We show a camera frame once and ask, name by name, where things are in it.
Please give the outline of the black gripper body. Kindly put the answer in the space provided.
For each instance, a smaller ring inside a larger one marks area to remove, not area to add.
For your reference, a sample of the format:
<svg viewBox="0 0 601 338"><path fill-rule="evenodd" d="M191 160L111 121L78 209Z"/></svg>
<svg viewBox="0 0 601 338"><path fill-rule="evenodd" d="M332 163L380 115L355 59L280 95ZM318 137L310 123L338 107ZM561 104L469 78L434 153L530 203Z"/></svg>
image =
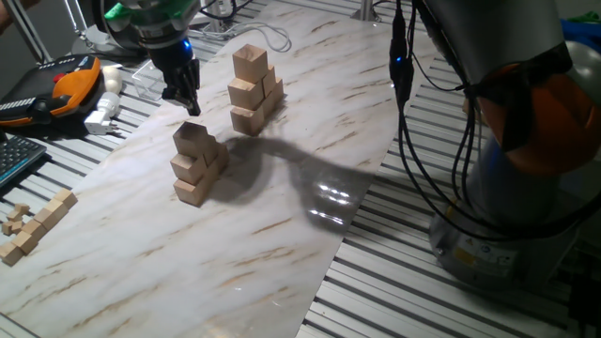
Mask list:
<svg viewBox="0 0 601 338"><path fill-rule="evenodd" d="M148 53L156 68L162 71L167 84L189 87L187 66L195 56L188 39L160 49L149 49Z"/></svg>

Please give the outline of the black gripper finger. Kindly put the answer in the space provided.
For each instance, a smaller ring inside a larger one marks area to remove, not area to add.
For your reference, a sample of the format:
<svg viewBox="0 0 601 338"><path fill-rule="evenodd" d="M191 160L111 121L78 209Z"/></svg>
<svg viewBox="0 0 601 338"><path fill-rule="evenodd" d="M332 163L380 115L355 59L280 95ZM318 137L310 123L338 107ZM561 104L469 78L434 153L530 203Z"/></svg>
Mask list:
<svg viewBox="0 0 601 338"><path fill-rule="evenodd" d="M162 91L162 98L176 106L188 107L189 100L181 93L181 91L174 86L168 85Z"/></svg>
<svg viewBox="0 0 601 338"><path fill-rule="evenodd" d="M189 115L199 116L201 113L200 106L198 104L198 89L200 88L200 62L198 59L193 58L187 66L187 77L189 82L190 92L190 107L188 108Z"/></svg>

